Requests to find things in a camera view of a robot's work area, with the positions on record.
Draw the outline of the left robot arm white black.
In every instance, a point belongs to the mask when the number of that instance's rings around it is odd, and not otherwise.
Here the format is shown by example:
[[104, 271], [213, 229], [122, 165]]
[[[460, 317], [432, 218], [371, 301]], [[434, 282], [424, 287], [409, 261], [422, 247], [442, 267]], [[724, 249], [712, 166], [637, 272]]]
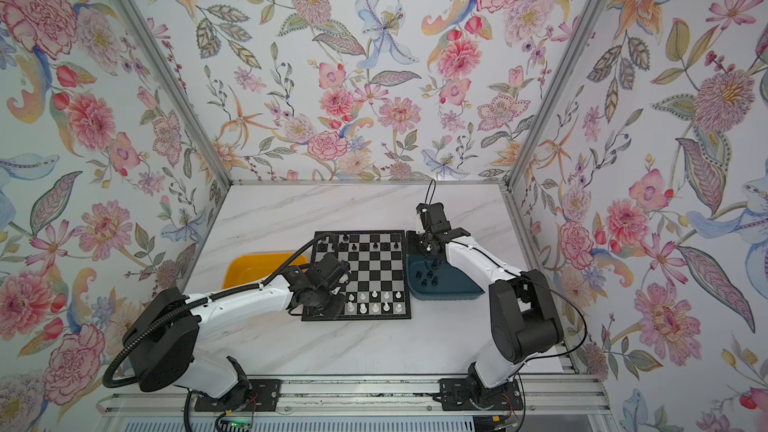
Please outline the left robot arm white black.
[[348, 262], [327, 254], [317, 263], [289, 265], [271, 282], [189, 297], [173, 288], [158, 296], [123, 337], [125, 348], [135, 345], [126, 357], [132, 379], [143, 392], [181, 387], [237, 408], [255, 395], [242, 365], [232, 355], [204, 351], [198, 342], [277, 311], [302, 308], [336, 319], [345, 308], [338, 290], [348, 274]]

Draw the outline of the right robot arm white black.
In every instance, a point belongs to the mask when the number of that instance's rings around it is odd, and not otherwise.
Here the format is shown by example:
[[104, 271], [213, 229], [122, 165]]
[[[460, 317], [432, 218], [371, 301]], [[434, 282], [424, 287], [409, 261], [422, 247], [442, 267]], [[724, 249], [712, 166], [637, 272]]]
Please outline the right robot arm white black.
[[465, 384], [475, 395], [501, 391], [530, 360], [539, 359], [564, 334], [546, 277], [522, 271], [453, 227], [441, 203], [420, 203], [422, 230], [407, 239], [406, 276], [419, 300], [474, 300], [489, 304], [491, 341], [468, 367]]

